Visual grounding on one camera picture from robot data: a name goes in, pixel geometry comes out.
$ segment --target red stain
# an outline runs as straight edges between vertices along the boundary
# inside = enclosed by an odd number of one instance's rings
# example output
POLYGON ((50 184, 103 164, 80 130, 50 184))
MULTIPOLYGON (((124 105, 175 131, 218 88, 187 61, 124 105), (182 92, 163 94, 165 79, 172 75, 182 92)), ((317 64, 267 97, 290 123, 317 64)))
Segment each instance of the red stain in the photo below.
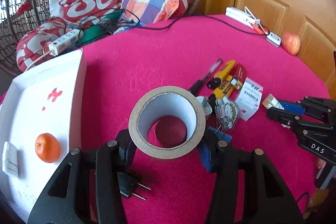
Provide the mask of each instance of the red stain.
POLYGON ((55 102, 56 99, 57 99, 57 97, 60 96, 63 93, 63 91, 57 92, 56 90, 57 90, 57 88, 54 88, 52 90, 52 92, 48 95, 48 99, 47 100, 49 100, 51 97, 53 97, 52 102, 55 102))

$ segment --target electrical plug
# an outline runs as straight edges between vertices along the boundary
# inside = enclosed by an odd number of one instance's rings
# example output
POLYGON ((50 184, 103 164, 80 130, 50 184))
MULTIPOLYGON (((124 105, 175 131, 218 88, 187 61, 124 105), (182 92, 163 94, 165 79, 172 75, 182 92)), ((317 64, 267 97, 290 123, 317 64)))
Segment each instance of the electrical plug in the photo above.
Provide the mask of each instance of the electrical plug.
POLYGON ((128 172, 117 172, 117 175, 118 175, 120 193, 123 197, 130 198, 130 195, 134 195, 137 196, 138 198, 146 200, 145 197, 135 193, 135 190, 137 189, 138 186, 141 186, 147 190, 151 190, 150 187, 145 186, 139 182, 141 180, 140 177, 132 175, 128 172))

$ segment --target orange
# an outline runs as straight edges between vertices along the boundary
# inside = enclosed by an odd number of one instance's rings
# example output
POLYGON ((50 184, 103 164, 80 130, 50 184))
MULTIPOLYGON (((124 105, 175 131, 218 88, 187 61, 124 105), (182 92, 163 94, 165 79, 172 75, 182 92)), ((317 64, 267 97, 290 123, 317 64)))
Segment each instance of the orange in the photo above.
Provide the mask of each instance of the orange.
POLYGON ((57 161, 60 154, 58 140, 50 133, 41 134, 36 139, 35 152, 44 162, 52 163, 57 161))

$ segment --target white cable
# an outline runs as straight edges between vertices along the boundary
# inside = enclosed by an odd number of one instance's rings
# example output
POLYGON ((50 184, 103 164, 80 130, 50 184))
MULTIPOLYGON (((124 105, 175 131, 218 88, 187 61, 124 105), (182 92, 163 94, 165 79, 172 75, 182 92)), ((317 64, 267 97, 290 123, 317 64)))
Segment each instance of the white cable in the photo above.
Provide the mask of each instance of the white cable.
POLYGON ((254 15, 253 13, 251 13, 251 11, 249 10, 249 8, 247 8, 246 6, 244 7, 244 11, 245 13, 249 13, 257 22, 258 22, 258 25, 261 27, 261 29, 263 30, 263 32, 268 35, 269 33, 266 33, 266 31, 264 30, 264 28, 262 27, 262 25, 260 24, 260 20, 258 20, 254 15))
POLYGON ((36 64, 38 61, 40 61, 43 57, 46 57, 48 54, 51 53, 51 50, 42 54, 38 59, 34 60, 32 63, 29 64, 29 66, 26 68, 25 72, 29 70, 34 64, 36 64))

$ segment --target red lighter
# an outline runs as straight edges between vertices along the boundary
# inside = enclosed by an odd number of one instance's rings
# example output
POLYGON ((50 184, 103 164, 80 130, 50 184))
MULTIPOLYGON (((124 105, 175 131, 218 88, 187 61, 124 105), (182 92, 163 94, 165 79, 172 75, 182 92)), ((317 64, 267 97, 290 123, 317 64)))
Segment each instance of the red lighter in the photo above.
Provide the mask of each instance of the red lighter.
POLYGON ((240 90, 246 79, 245 67, 242 64, 238 63, 231 75, 233 76, 233 78, 230 84, 233 85, 235 89, 240 90))

